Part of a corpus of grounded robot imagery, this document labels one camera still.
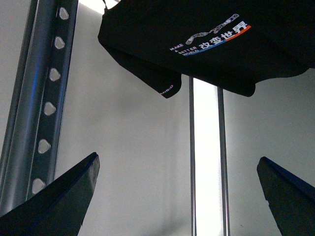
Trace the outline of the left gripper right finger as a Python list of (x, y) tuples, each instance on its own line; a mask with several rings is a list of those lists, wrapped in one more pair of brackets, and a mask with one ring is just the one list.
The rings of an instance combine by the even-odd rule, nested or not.
[(256, 170), (281, 235), (313, 236), (315, 188), (267, 157)]

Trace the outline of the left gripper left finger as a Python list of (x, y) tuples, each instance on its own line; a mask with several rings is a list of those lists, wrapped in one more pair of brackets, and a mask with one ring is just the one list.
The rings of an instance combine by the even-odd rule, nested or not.
[(2, 236), (76, 236), (100, 169), (93, 152), (34, 197), (0, 218)]

